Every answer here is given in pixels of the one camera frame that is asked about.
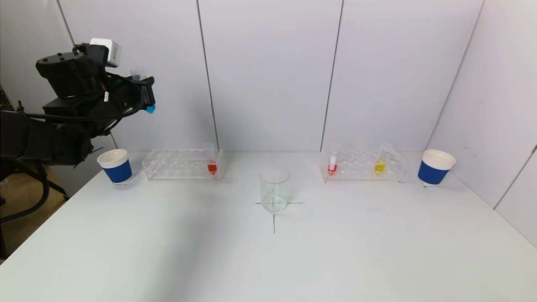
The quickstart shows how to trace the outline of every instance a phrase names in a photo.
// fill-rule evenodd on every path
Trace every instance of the yellow liquid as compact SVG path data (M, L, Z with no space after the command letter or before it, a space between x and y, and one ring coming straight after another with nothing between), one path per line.
M375 164L375 173L380 176L382 173L384 173L384 170L386 169L386 160L377 160Z

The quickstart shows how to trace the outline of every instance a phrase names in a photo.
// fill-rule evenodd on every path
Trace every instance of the test tube with yellow liquid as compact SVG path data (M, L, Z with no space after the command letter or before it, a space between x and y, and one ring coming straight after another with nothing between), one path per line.
M392 144L383 142L380 144L379 155L375 162L375 174L381 176L386 170L386 162L389 159L391 150L394 148Z

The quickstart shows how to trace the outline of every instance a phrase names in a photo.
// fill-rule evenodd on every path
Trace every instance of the white wall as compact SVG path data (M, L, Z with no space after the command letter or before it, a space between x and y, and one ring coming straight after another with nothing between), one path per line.
M537 247L537 155L532 155L496 211Z
M317 151L341 0L200 0L220 146Z
M482 0L345 0L323 146L425 149Z
M110 38L122 47L120 67L155 77L156 111L137 113L112 131L120 148L201 148L216 143L195 0L60 1L75 43Z
M537 2L487 0L429 148L495 206L537 142Z
M21 100L27 112L43 113L41 107L56 98L56 94L39 75L35 63L45 56L71 49L55 1L0 1L0 84L14 106ZM59 185L70 196L100 171L97 156L115 148L110 136L95 138L92 144L104 149L89 155L76 169L51 167Z

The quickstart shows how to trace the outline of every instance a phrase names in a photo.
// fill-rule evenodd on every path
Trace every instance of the test tube with red liquid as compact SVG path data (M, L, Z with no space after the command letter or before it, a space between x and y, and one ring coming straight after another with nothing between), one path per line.
M216 166L216 150L214 144L209 142L203 146L205 159L207 160L207 170L211 175L215 175L218 167Z
M334 175L337 171L337 161L338 161L338 155L339 155L339 150L341 149L341 145L340 144L335 144L333 149L328 153L328 167L327 167L327 171L328 171L328 175Z

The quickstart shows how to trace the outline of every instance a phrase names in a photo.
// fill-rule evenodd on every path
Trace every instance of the wooden floor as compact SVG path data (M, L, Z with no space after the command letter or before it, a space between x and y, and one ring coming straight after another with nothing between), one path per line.
M59 184L48 167L46 167L46 171L48 179ZM6 203L0 206L0 217L31 208L41 199L42 193L41 182L27 174L18 173L8 176L8 182L0 186L0 195L6 200ZM63 194L51 188L46 203L39 210L28 216L2 224L1 229L8 256L22 245L64 202Z

